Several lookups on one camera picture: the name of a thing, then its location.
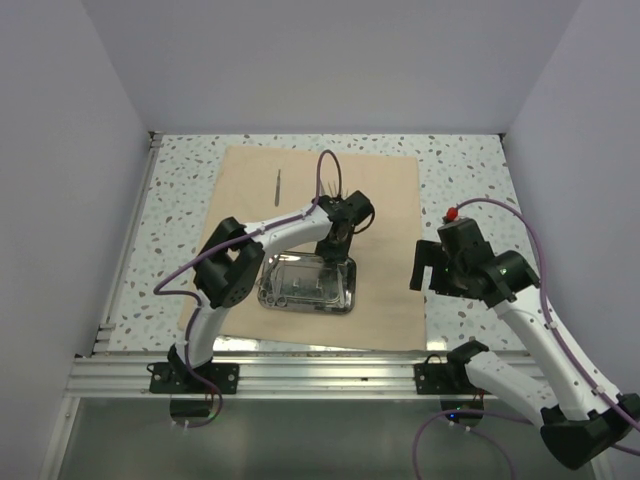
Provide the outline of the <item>steel instrument tray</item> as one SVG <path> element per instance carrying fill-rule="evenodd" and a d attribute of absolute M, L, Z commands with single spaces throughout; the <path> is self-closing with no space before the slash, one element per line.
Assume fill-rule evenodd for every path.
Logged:
<path fill-rule="evenodd" d="M 263 262 L 276 263 L 284 274 L 284 292 L 287 304 L 274 307 L 266 298 L 258 295 L 259 304 L 271 310 L 305 314 L 345 315 L 355 305 L 357 266 L 348 257 L 343 262 L 325 262 L 320 256 L 296 251 L 285 251 Z M 345 305 L 339 309 L 335 303 L 336 265 L 344 265 L 345 273 Z"/>

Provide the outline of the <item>beige cloth wrap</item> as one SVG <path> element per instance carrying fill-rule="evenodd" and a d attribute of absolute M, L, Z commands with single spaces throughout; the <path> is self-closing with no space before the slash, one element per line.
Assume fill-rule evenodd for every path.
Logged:
<path fill-rule="evenodd" d="M 280 205 L 274 206 L 278 169 Z M 355 306 L 345 315 L 305 314 L 262 307 L 255 293 L 227 315 L 226 336 L 370 350 L 417 350 L 425 345 L 425 308 L 409 289 L 415 243 L 422 236 L 418 162 L 414 157 L 230 146 L 216 179 L 201 237 L 230 216 L 269 220 L 310 203 L 315 179 L 341 182 L 373 204 L 376 218 L 356 236 L 350 255 L 357 266 Z"/>

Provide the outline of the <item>steel forceps with rings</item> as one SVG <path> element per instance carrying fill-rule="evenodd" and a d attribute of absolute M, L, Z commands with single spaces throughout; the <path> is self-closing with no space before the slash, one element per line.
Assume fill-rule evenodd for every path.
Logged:
<path fill-rule="evenodd" d="M 279 269 L 280 267 L 276 263 L 266 264 L 263 266 L 260 277 L 256 282 L 256 285 L 258 287 L 258 295 L 261 298 L 279 295 L 281 290 Z"/>

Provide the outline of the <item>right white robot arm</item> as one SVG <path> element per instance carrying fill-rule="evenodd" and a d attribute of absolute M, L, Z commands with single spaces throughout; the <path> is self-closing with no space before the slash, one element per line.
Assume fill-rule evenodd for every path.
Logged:
<path fill-rule="evenodd" d="M 623 394 L 588 359 L 555 311 L 540 300 L 542 283 L 516 251 L 497 254 L 476 221 L 441 226 L 436 242 L 416 243 L 410 287 L 477 300 L 516 334 L 545 380 L 508 365 L 488 346 L 469 340 L 444 361 L 414 367 L 419 394 L 490 393 L 540 432 L 564 467 L 577 470 L 614 447 L 639 419 L 638 395 Z"/>

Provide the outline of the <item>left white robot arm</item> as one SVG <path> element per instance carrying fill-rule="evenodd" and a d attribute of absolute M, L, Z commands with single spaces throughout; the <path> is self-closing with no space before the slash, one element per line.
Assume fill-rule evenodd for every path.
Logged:
<path fill-rule="evenodd" d="M 302 209 L 266 221 L 222 220 L 199 255 L 154 289 L 156 295 L 194 299 L 183 336 L 167 354 L 175 384 L 189 393 L 213 386 L 215 339 L 230 310 L 251 293 L 265 261 L 313 243 L 314 258 L 331 267 L 343 264 L 356 228 L 374 218 L 373 204 L 357 190 L 346 198 L 318 195 Z"/>

